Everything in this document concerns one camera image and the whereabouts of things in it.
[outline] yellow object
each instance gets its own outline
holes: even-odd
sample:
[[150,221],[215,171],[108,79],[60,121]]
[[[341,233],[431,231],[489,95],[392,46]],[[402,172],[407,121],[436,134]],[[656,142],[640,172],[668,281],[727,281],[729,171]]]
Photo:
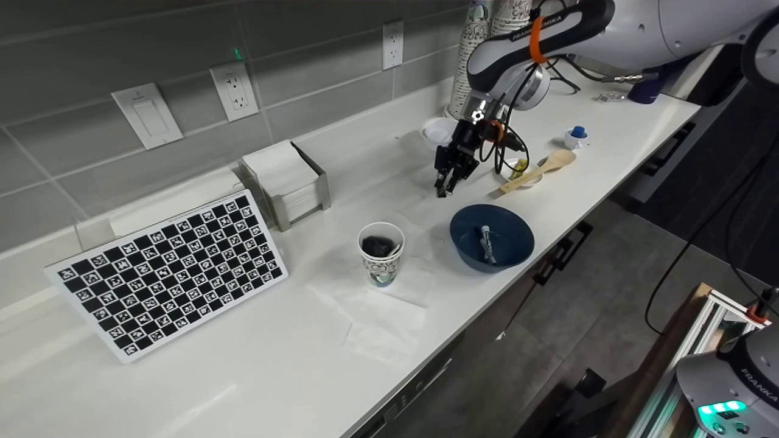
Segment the yellow object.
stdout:
[[520,177],[506,180],[498,191],[491,192],[491,198],[500,198],[506,192],[514,192],[517,188],[532,188],[544,172],[555,172],[565,165],[570,165],[576,157],[571,151],[553,151],[539,160],[538,169],[529,172],[522,172]]

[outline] outlet cover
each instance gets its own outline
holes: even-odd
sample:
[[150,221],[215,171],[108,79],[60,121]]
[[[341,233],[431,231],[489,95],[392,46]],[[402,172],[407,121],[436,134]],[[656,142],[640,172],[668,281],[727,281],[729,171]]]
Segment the outlet cover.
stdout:
[[181,138],[169,107],[152,84],[116,90],[112,98],[146,148]]
[[212,68],[212,81],[225,120],[243,120],[259,110],[243,63]]
[[388,22],[382,26],[385,68],[404,63],[404,22]]

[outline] tissue box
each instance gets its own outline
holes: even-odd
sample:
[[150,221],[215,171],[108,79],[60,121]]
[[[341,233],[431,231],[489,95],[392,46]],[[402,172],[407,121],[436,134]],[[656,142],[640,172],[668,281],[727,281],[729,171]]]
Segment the tissue box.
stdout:
[[257,186],[265,216],[281,231],[331,205],[326,172],[291,142],[259,148],[240,164]]

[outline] cabinet handle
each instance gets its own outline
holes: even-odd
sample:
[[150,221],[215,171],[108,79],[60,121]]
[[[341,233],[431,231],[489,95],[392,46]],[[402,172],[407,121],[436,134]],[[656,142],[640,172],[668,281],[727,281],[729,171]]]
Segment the cabinet handle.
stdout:
[[687,142],[687,137],[694,132],[694,121],[682,124],[668,138],[671,142],[668,148],[659,148],[659,154],[655,154],[655,158],[645,165],[640,165],[641,176],[656,176],[662,165],[666,165],[666,160],[678,151],[678,147]]
[[532,281],[543,287],[550,283],[550,278],[555,275],[555,270],[565,270],[565,265],[578,253],[578,249],[583,247],[583,242],[592,233],[592,225],[578,221],[575,226],[575,231],[570,231],[553,252],[553,256],[544,258],[543,267],[532,275]]

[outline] electrical outlet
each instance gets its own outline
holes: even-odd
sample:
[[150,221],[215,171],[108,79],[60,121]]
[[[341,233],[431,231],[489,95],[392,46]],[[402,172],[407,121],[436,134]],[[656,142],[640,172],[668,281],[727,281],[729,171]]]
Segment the electrical outlet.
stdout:
[[257,112],[257,99],[253,98],[250,79],[243,63],[212,68],[212,79],[225,120],[243,120]]
[[404,63],[404,22],[388,22],[382,26],[385,68]]

